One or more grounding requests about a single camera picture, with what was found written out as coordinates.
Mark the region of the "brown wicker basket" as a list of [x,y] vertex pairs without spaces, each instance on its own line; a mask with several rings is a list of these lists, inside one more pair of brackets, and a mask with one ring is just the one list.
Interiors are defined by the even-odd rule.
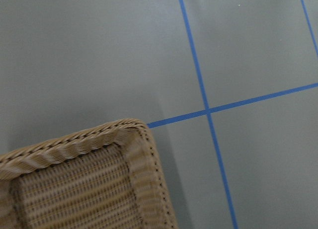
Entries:
[[3,229],[176,229],[148,126],[122,119],[0,157]]

